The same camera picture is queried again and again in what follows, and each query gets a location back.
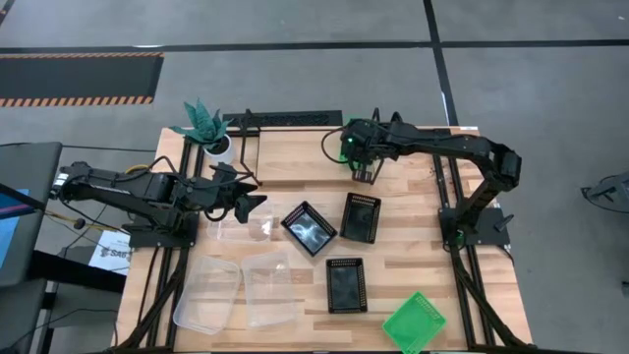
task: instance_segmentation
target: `wooden tabletop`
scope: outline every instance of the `wooden tabletop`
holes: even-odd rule
[[[416,153],[400,157],[397,162],[388,160],[373,186],[359,184],[349,179],[346,170],[325,160],[320,150],[325,129],[295,130],[267,129],[260,138],[247,140],[246,163],[250,168],[257,169],[258,177],[264,183],[256,194],[267,195],[266,203],[273,207],[271,241],[241,244],[215,240],[207,234],[208,221],[202,217],[197,244],[191,249],[188,271],[201,256],[239,265],[246,256],[283,251],[290,263],[297,319],[270,327],[248,328],[244,284],[241,284],[227,327],[215,335],[179,327],[175,351],[397,350],[381,326],[416,291],[427,296],[447,319],[445,329],[427,349],[464,349],[466,343],[454,274],[449,255],[441,248],[436,216],[440,199],[432,157]],[[474,128],[451,130],[453,134],[478,133]],[[338,138],[334,134],[326,142],[326,147],[329,145],[335,153],[338,153]],[[239,155],[241,140],[236,138],[233,141]],[[178,166],[182,149],[181,136],[168,129],[162,130],[156,156],[167,155]],[[195,156],[196,147],[193,147],[189,175],[192,175]],[[447,160],[442,159],[442,164],[448,179],[450,201],[454,201]],[[238,163],[235,166],[243,170]],[[459,168],[464,192],[470,195],[482,181],[482,176],[478,168],[468,161],[459,161]],[[161,163],[154,168],[154,171],[166,170],[166,165]],[[206,163],[202,176],[210,177],[211,174]],[[299,203],[308,201],[339,230],[348,192],[382,200],[373,245],[336,237],[313,258],[279,223]],[[244,229],[247,225],[233,227]],[[487,299],[513,332],[530,342],[531,335],[512,263],[496,247],[482,246],[477,251]],[[126,338],[136,326],[152,253],[152,249],[141,249],[133,254],[118,315],[120,338]],[[328,314],[325,260],[356,257],[363,258],[365,264],[369,311],[363,314]],[[145,311],[154,297],[160,258],[161,251],[152,273]],[[176,260],[175,253],[171,269]],[[476,338],[478,342],[483,342],[478,309],[472,298],[470,303]],[[170,303],[162,311],[158,344],[165,341],[168,316]]]

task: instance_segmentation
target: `black plastic basket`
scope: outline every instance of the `black plastic basket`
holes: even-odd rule
[[[327,260],[327,311],[353,314],[367,311],[363,259]]]
[[[341,237],[374,243],[380,203],[381,200],[378,198],[348,193],[341,224]]]
[[[323,216],[308,204],[303,202],[295,210],[291,211],[283,220],[284,226],[288,232],[304,246],[306,251],[315,256],[329,243],[334,236],[336,230],[329,222],[325,221]]]

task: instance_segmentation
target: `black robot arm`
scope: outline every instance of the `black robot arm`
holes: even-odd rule
[[[240,182],[238,172],[220,163],[211,180],[183,178],[178,173],[150,172],[143,169],[120,173],[74,162],[60,168],[51,191],[52,199],[64,205],[70,201],[94,200],[137,217],[123,225],[131,234],[131,247],[184,247],[195,242],[199,212],[207,215],[216,209],[224,218],[234,209],[238,221],[245,223],[249,213],[266,200],[266,196],[249,196],[257,186]]]
[[[397,160],[402,155],[425,152],[474,162],[485,179],[471,197],[457,205],[457,228],[464,233],[476,232],[481,211],[498,193],[512,190],[520,180],[522,158],[509,147],[483,137],[450,135],[449,130],[417,129],[402,122],[399,114],[389,123],[353,120],[343,128],[341,141],[341,155],[353,171],[352,178],[371,184],[385,158]],[[369,172],[368,166],[376,160],[378,167]]]

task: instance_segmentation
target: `clear plastic container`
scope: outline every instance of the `clear plastic container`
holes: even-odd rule
[[[238,222],[233,212],[229,212],[219,222],[209,222],[207,236],[219,241],[259,243],[268,242],[273,229],[273,205],[266,201],[249,213],[246,224]]]
[[[173,321],[181,327],[216,334],[227,325],[239,287],[237,265],[201,257],[186,280]]]
[[[288,256],[272,252],[243,259],[247,324],[276,325],[297,316]]]

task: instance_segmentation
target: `gray floor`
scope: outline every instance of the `gray floor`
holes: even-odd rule
[[[442,40],[629,38],[622,0],[433,0]],[[427,40],[422,1],[16,0],[0,47]],[[629,47],[446,49],[461,125],[515,148],[522,182],[500,198],[516,217],[513,255],[535,342],[546,348],[626,353],[629,219],[588,205],[579,188],[629,169]],[[0,144],[155,148],[163,126],[185,124],[182,101],[223,112],[399,110],[445,124],[429,49],[167,53],[151,106],[0,109]],[[64,149],[62,162],[124,169],[150,152]],[[85,205],[96,215],[99,207]],[[126,215],[106,211],[106,220]],[[46,222],[38,248],[74,239]],[[97,239],[97,234],[90,234]],[[111,326],[68,329],[54,353],[102,349]]]

